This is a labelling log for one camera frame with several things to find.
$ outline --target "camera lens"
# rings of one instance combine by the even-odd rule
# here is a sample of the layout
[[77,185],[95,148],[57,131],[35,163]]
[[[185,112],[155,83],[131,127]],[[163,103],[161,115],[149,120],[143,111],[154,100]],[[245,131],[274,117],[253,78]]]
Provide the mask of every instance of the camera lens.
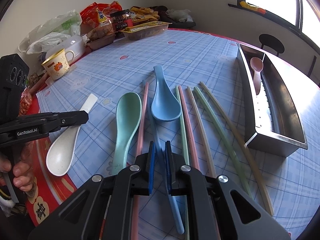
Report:
[[18,75],[17,75],[17,81],[16,84],[19,85],[22,79],[22,71],[19,70]]
[[14,67],[12,70],[11,70],[11,74],[10,74],[10,80],[13,81],[16,77],[16,74],[17,74],[17,68]]
[[22,78],[22,86],[24,86],[26,84],[26,81],[27,81],[27,76],[24,75]]

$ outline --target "black window frame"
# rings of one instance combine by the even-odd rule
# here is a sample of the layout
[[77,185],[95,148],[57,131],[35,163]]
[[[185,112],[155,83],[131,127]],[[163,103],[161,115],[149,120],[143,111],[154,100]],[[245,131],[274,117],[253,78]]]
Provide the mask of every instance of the black window frame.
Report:
[[310,39],[307,35],[305,35],[302,32],[302,25],[303,25],[303,3],[302,3],[302,0],[296,0],[297,8],[296,8],[296,23],[295,23],[295,25],[293,25],[292,23],[288,22],[287,20],[281,18],[279,15],[276,15],[268,10],[266,10],[265,14],[261,14],[261,13],[243,8],[240,5],[241,1],[245,1],[245,0],[237,0],[236,5],[228,3],[228,6],[255,13],[257,15],[260,15],[261,17],[264,17],[274,23],[281,25],[282,27],[286,28],[287,30],[291,31],[292,33],[297,35],[299,38],[301,38],[306,44],[308,44],[312,49],[314,49],[320,55],[320,47],[312,39]]

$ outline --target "chair backrest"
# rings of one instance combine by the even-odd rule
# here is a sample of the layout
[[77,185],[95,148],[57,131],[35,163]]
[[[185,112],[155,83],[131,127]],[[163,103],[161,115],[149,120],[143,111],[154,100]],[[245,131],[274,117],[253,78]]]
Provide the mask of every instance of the chair backrest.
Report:
[[277,52],[277,57],[279,54],[284,53],[284,46],[276,37],[269,35],[269,34],[261,34],[259,36],[259,41],[261,42],[261,48],[266,45]]

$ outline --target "green spoon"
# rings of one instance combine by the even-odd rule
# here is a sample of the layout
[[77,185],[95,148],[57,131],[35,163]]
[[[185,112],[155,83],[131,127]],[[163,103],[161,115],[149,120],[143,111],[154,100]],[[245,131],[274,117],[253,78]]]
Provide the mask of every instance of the green spoon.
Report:
[[129,92],[119,99],[116,110],[116,149],[111,175],[117,175],[126,167],[129,146],[138,129],[141,113],[141,99],[137,93]]

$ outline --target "mug handle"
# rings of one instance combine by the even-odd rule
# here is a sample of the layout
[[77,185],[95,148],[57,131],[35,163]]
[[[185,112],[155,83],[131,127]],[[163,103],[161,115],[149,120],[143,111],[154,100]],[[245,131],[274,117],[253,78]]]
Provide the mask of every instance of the mug handle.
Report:
[[[71,60],[68,60],[68,58],[67,58],[67,54],[69,52],[72,53],[72,59]],[[70,64],[75,59],[75,53],[72,50],[67,51],[66,52],[66,58],[67,58],[68,64]]]

